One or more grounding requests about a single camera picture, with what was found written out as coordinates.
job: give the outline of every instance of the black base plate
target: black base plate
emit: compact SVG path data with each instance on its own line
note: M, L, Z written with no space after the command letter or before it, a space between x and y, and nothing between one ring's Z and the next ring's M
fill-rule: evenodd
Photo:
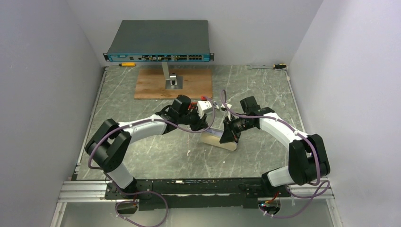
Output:
M231 207L258 208L258 198L273 197L277 191L279 197L289 197L284 186L274 191L264 192L261 178L207 178L207 179L154 179L137 180L138 191L154 191L162 194L169 208ZM163 201L150 193L137 197L139 210L154 210L165 207ZM133 199L122 196L117 189L108 184L105 194L107 200Z

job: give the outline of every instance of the wooden block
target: wooden block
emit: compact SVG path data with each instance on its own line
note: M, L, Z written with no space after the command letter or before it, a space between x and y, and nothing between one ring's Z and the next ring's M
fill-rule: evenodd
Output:
M166 80L162 69L139 70L135 99L174 99L178 95L200 99L201 96L213 97L211 70L170 69L170 73L183 77L183 88L165 89Z

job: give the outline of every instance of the gray marble table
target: gray marble table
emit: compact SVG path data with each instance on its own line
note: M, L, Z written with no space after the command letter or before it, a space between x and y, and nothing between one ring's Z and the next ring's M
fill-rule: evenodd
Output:
M158 66L141 66L157 68ZM135 100L135 86L141 67L111 66L102 86L89 136L102 122L113 118L128 122L149 117L172 100ZM284 71L248 70L238 65L184 65L171 68L212 69L213 99L218 103L221 89L227 90L232 109L242 112L239 101L255 96L261 107L270 107L285 121L301 129L298 112ZM214 128L223 129L223 112L217 112ZM99 180L99 170L88 169L84 153L78 180ZM175 130L131 144L124 164L136 178L252 177L288 163L288 151L271 135L256 128L245 131L236 151L200 142L199 134Z

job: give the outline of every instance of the purple cable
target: purple cable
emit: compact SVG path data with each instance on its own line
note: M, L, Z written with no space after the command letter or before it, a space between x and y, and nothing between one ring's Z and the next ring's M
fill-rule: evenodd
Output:
M110 177L107 173L104 173L104 174L105 174L109 179L111 179L111 177ZM162 225L162 224L166 221L167 216L168 216L168 204L167 204L166 199L165 199L161 194L159 194L159 193L157 193L157 192L152 192L152 191L149 191L149 192L148 192L148 191L143 191L143 192L126 193L126 192L123 192L122 189L121 189L114 181L112 181L112 183L113 183L114 186L118 189L118 191L120 192L120 194L123 194L123 195L139 195L139 194L150 193L150 194L154 194L154 195L160 197L160 198L163 200L164 204L166 205L166 214L164 215L163 219L162 219L157 225L149 226L149 227L158 227L158 226ZM124 219L124 220L130 222L131 224L136 225L136 226L139 226L139 227L148 227L148 226L143 226L143 225L141 225L141 224L138 224L138 223L132 221L131 219L126 218L126 217L124 217L124 216L122 216L121 214L118 213L118 209L117 209L118 206L119 206L120 204L126 204L126 203L137 204L138 202L125 200L125 201L121 201L121 202L117 203L117 204L115 205L115 213L117 214L117 216L119 216L120 218L122 218L122 219Z
M205 98L206 98L206 100L208 100L208 101L212 104L212 106L213 106L213 101L210 100L210 99L209 99L208 97L206 97L206 96L205 96ZM186 132L190 132L190 133L201 133L201 132L205 132L205 131L209 130L209 129L212 127L212 125L213 125L213 123L214 123L214 120L215 120L215 117L216 117L216 111L215 111L215 109L212 108L212 111L213 111L212 122L209 124L209 126L208 126L207 128L205 128L205 129L203 129L203 130L199 130L199 131L191 131L191 130L182 128L182 127L180 127L180 126L178 126L178 125L176 125L176 124L174 124L174 123L172 123L172 122L169 122L169 121L166 121L166 120L163 120L163 119L145 119L145 120L142 120L142 121L134 122L134 123L132 123L132 124L126 124L126 125L120 126L120 127L116 128L116 129L112 130L112 131L109 132L108 134L106 134L106 135L96 144L96 146L93 148L93 151L90 153L90 156L89 156L89 160L88 160L87 165L88 165L88 167L89 167L90 169L100 169L100 170L101 170L100 167L94 167L94 166L91 165L93 156L95 155L97 149L102 145L102 143L103 143L105 140L107 140L113 133L115 133L115 132L117 132L117 131L119 131L119 130L123 130L123 129L129 128L129 127L132 127L132 126L136 126L136 125L139 125L139 124L142 124L142 123L146 123L146 122L164 122L164 123L170 124L170 125L172 125L172 126L178 128L178 129L181 129L181 130L186 131ZM167 204L166 199L165 199L161 194L159 194L159 193L157 193L157 192L152 192L152 191L149 191L149 192L148 192L148 191L144 191L144 192L135 192L135 193L125 193L125 192L123 192L123 191L121 190L121 188L113 181L113 179L112 179L107 173L105 173L105 175L106 175L110 180L112 180L113 184L116 186L116 188L118 189L118 191L119 191L121 194L124 194L124 195L138 195L138 194L150 193L150 194L154 194L154 195L157 195L158 197L160 197L160 198L163 200L164 204L166 205L166 214L165 214L163 220L161 220L161 222L159 222L159 224L154 225L154 226L151 226L151 227L158 227L158 226L160 226L161 224L163 224L163 222L165 222L165 220L166 220L166 218L167 218L167 215L168 215L168 204ZM121 217L122 219L124 219L124 220L126 220L126 221L128 221L128 222L130 222L131 224L134 224L134 225L136 225L136 226L139 226L139 227L146 227L146 226L140 225L140 224L138 224L138 223L136 223L136 222L134 222L134 221L132 221L132 220L126 218L126 217L123 217L121 214L119 214L119 213L118 213L118 210L117 210L117 207L118 207L120 204L122 204L122 203L133 203L133 204L136 204L135 201L122 201L122 202L119 202L119 203L115 206L115 212L117 213L117 216Z
M288 124L287 122L285 122L282 119L276 119L275 117L270 117L270 116L245 116L245 115L240 115L240 114L235 113L234 111L232 111L230 108L227 107L227 104L226 104L227 94L226 94L226 90L224 90L224 89L221 90L220 100L222 102L222 105L227 109L227 111L229 111L234 116L237 116L237 117L240 117L240 118L248 118L248 119L268 118L268 119L272 119L272 120L277 120L278 122L280 122L280 123L284 124L285 126L287 126L288 128L290 128L293 132L295 132L294 127L292 127L290 124ZM317 186L318 185L318 187L317 187L316 191L313 193L313 195L311 195L311 196L295 195L288 188L286 188L287 192L289 192L292 196L297 197L297 198L301 198L301 199L310 199L310 201L308 201L308 203L305 204L305 206L295 214L292 214L292 215L289 215L289 216L273 216L273 215L269 214L272 218L273 217L274 218L292 218L292 217L297 216L298 214L302 213L309 206L309 204L312 202L314 197L322 195L323 193L325 193L330 188L330 182L329 181L323 181L319 185L320 177L321 177L321 175L320 175L320 166L319 166L319 160L318 160L318 157L317 157L316 149L314 148L313 144L306 137L304 137L303 135L301 135L299 133L297 133L296 135L299 136L301 139L303 139L312 150L312 154L314 156L314 162L316 164L316 178L317 178L317 180L316 180L316 183L309 183L309 184L313 185L313 186ZM320 193L317 193L320 190L320 188L324 185L324 183L327 183L327 186L324 188L323 191L321 191Z

